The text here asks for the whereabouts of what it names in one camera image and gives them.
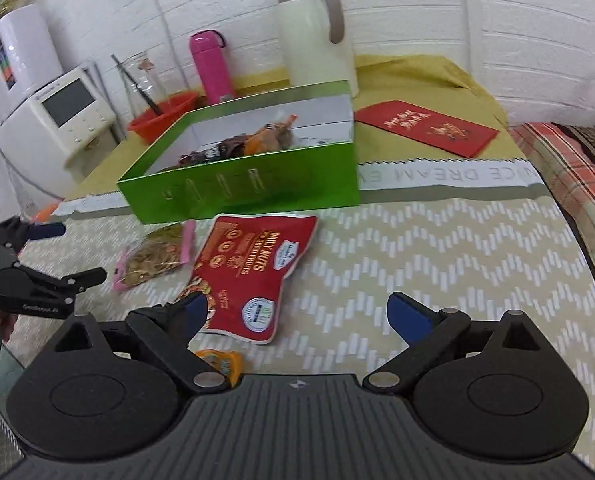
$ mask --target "yellow tablecloth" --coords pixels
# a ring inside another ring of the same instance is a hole
[[[360,92],[353,100],[356,110],[399,99],[453,117],[500,130],[478,158],[525,158],[506,132],[506,113],[468,73],[442,56],[358,56]],[[285,88],[284,69],[271,70],[236,81],[241,94]],[[368,124],[356,123],[357,161],[408,160],[411,158],[461,158],[439,148],[406,139]],[[88,194],[115,191],[116,183],[146,150],[132,132],[113,153],[70,193],[72,200]]]

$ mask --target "white brick wall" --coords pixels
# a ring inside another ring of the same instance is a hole
[[[36,2],[44,10],[64,67],[96,61],[125,118],[128,103],[111,54],[122,59],[148,50],[171,92],[187,83],[199,84],[188,38],[203,28],[217,28],[226,36],[234,75],[282,64],[274,27],[276,0]],[[356,52],[444,54],[479,75],[512,123],[595,118],[586,108],[589,102],[581,99],[595,74],[595,0],[343,4]]]

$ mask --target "clear glass bottle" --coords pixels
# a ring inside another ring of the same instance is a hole
[[[164,90],[164,86],[160,81],[155,65],[148,59],[146,52],[140,52],[135,56],[129,57],[122,61],[122,66],[129,72],[142,91],[153,99],[154,103],[160,104],[168,99],[168,95]],[[133,83],[121,72],[124,89],[127,91],[127,98],[129,99],[129,106],[133,118],[138,117],[143,112],[149,109],[148,104],[140,95],[138,89]]]

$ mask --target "gray screen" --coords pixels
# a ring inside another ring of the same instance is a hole
[[[76,79],[43,101],[42,105],[60,127],[94,101],[95,98],[86,89],[84,83]]]

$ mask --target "silver screw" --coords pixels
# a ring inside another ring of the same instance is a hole
[[[400,382],[400,378],[393,372],[375,372],[369,376],[369,383],[376,388],[391,388]]]
[[[201,372],[193,378],[193,382],[201,388],[215,388],[224,383],[224,376],[217,372]]]

